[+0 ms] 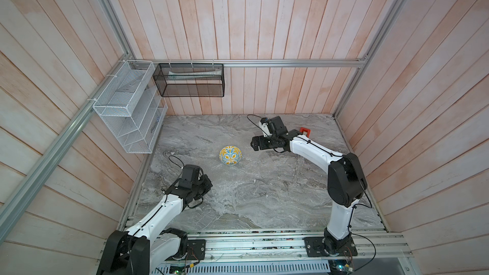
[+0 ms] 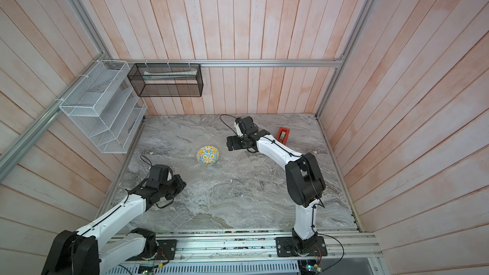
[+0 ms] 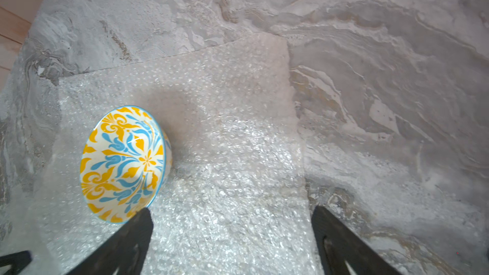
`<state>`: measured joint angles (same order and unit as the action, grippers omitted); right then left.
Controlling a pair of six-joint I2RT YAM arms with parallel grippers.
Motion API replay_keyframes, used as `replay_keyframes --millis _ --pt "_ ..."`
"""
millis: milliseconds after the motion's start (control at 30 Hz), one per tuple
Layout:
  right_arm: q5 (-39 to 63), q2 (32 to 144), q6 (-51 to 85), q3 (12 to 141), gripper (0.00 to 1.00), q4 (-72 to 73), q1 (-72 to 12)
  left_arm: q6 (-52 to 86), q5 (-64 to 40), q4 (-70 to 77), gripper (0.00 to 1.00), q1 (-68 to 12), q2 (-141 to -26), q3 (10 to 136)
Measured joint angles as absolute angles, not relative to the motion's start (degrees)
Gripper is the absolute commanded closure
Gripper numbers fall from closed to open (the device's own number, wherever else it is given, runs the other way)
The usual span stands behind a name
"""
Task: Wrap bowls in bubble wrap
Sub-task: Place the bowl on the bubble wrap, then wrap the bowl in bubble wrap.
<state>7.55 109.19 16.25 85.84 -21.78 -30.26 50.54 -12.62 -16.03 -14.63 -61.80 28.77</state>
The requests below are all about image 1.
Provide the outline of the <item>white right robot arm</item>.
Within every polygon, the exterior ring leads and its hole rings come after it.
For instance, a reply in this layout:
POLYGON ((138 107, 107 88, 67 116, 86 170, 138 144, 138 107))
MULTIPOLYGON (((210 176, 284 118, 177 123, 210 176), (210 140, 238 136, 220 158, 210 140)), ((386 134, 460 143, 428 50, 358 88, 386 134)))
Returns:
POLYGON ((253 137, 250 143, 255 151, 281 148, 304 157, 327 174, 327 192, 333 204, 323 244, 329 254, 334 254, 351 241, 354 208, 368 188, 358 156, 335 152, 312 141, 309 129, 289 131, 279 116, 261 117, 257 127, 262 135, 253 137))

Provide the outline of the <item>clear bubble wrap sheet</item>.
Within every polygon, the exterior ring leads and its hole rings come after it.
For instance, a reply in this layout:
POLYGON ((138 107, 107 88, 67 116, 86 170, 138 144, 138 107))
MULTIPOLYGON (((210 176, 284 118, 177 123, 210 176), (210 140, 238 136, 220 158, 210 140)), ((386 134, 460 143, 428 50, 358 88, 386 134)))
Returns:
POLYGON ((266 204, 288 197, 304 169, 304 159, 274 150, 254 151, 259 118, 244 115, 171 117, 164 122, 159 147, 186 164, 201 166, 213 188, 206 202, 218 210, 266 204), (237 146, 241 161, 227 166, 219 159, 225 146, 237 146))

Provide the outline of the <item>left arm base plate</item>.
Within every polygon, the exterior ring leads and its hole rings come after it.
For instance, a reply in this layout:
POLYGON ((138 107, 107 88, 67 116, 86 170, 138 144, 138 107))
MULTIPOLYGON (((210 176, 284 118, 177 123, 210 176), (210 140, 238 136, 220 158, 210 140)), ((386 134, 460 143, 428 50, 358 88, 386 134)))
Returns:
POLYGON ((192 239, 182 241, 178 237, 158 239, 150 250, 151 262, 163 262, 170 258, 204 260, 206 251, 205 239, 192 239))

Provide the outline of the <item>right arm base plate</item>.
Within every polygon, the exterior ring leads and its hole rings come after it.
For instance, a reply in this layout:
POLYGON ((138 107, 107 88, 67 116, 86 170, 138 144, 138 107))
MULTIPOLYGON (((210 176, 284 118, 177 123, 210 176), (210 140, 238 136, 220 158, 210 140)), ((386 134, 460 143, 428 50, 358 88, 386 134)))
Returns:
POLYGON ((351 236, 340 241, 334 238, 309 237, 304 238, 304 245, 308 257, 356 257, 358 255, 351 236))

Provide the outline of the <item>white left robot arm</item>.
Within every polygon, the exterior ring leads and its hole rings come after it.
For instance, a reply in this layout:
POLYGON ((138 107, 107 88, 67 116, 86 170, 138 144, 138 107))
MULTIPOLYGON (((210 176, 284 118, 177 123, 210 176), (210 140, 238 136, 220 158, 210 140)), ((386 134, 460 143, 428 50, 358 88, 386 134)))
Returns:
POLYGON ((180 274, 205 257, 206 241, 189 241, 188 233, 168 224, 191 203, 202 204, 211 180, 196 165, 184 165, 182 174, 165 192, 154 209, 136 224, 114 231, 107 239, 98 274, 150 274, 168 259, 184 261, 180 274))

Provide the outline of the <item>yellow blue patterned bowl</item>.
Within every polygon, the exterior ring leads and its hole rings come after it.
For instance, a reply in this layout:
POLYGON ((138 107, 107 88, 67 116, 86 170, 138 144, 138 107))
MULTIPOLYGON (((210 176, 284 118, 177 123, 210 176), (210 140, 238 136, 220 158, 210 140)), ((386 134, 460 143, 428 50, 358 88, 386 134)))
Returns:
POLYGON ((227 166, 237 165, 242 157, 242 151, 237 146, 225 146, 219 153, 221 163, 227 166))

